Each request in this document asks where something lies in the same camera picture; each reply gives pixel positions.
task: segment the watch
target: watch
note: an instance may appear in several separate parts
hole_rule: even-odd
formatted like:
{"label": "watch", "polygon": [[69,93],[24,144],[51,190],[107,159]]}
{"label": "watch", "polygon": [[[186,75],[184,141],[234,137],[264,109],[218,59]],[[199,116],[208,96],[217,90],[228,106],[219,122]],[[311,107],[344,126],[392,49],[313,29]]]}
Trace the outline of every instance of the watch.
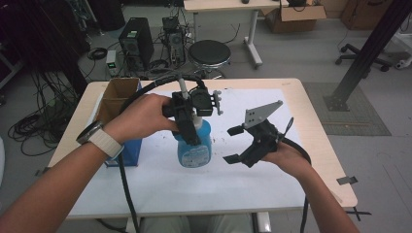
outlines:
{"label": "watch", "polygon": [[76,141],[81,145],[88,142],[93,143],[113,159],[115,159],[123,150],[122,145],[103,131],[103,123],[99,120],[93,122],[83,130]]}

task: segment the round stool seat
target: round stool seat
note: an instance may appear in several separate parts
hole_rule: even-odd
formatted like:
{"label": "round stool seat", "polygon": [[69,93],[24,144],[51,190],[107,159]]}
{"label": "round stool seat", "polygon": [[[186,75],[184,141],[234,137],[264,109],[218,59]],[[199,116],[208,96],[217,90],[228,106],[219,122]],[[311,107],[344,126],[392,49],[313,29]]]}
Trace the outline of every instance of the round stool seat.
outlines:
{"label": "round stool seat", "polygon": [[217,69],[230,59],[230,48],[224,43],[204,40],[189,48],[189,60],[198,67]]}

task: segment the metal stand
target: metal stand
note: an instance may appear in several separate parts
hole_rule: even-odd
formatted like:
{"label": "metal stand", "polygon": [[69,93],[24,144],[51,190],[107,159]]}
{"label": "metal stand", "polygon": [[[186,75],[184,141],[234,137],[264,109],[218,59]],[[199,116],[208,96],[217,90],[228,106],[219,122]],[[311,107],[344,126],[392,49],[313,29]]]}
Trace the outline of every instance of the metal stand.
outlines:
{"label": "metal stand", "polygon": [[257,20],[258,20],[258,10],[254,10],[252,12],[251,28],[249,30],[249,37],[245,37],[245,44],[248,47],[248,50],[251,53],[252,58],[254,59],[255,69],[263,65],[263,62],[261,61],[260,56],[258,55],[258,51],[254,45],[255,30],[257,28]]}
{"label": "metal stand", "polygon": [[359,55],[352,63],[345,77],[331,96],[325,96],[326,106],[330,111],[349,111],[346,101],[352,91],[369,70],[381,50],[391,40],[397,29],[412,10],[412,1],[394,0],[382,16],[376,28],[367,39]]}

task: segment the stool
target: stool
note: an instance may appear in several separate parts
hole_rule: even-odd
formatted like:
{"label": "stool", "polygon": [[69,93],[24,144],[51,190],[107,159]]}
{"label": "stool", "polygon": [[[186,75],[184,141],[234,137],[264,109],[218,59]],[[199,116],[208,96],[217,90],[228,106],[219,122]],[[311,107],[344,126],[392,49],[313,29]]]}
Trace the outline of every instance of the stool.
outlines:
{"label": "stool", "polygon": [[202,79],[209,79],[210,73],[220,73],[214,79],[225,78],[225,74],[219,70],[229,62],[230,48],[224,43],[204,40],[194,43],[189,48],[189,61],[199,70],[195,74],[201,74]]}

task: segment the white table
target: white table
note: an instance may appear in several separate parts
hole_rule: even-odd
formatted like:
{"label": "white table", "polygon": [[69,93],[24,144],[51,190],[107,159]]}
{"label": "white table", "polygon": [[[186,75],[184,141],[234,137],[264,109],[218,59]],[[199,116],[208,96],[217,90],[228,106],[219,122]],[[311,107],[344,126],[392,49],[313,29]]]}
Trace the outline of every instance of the white table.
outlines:
{"label": "white table", "polygon": [[[226,113],[207,118],[212,124],[211,162],[201,168],[183,168],[176,155],[177,143],[170,132],[158,132],[144,139],[140,165],[126,168],[138,216],[245,213],[300,208],[303,205],[303,192],[299,184],[276,166],[260,162],[249,169],[243,164],[227,165],[222,159],[225,155],[242,152],[252,140],[246,133],[224,137],[226,129],[243,122],[245,109],[278,99],[283,99],[288,108],[283,109],[285,112],[279,112],[279,109],[269,120],[284,131],[288,115],[294,116],[295,128],[288,136],[298,141],[311,154],[314,168],[338,202],[343,207],[357,205],[351,186],[339,185],[336,181],[345,177],[345,174],[299,80],[214,80],[205,83],[209,89],[230,88],[224,94],[231,96],[223,96],[222,108]],[[84,129],[99,94],[106,86],[106,82],[88,85],[50,166],[77,146],[75,139]],[[250,100],[236,107],[232,103],[233,99],[236,104],[240,103],[244,97],[236,95],[246,93],[236,90],[241,88],[254,90],[246,91],[253,93],[247,95]],[[171,83],[158,90],[176,89],[177,83]],[[130,213],[120,184],[119,170],[102,166],[79,198],[69,218],[126,216],[130,216]]]}
{"label": "white table", "polygon": [[198,33],[197,28],[197,15],[202,12],[212,12],[212,11],[233,11],[233,10],[252,10],[251,15],[251,27],[249,30],[249,36],[245,37],[245,43],[248,47],[249,52],[254,59],[255,68],[263,64],[258,51],[254,44],[255,30],[258,20],[258,11],[265,8],[279,8],[279,1],[273,0],[250,0],[248,4],[243,4],[241,0],[186,0],[185,9],[186,11],[193,13],[193,26],[194,26],[194,41],[196,41],[196,36]]}

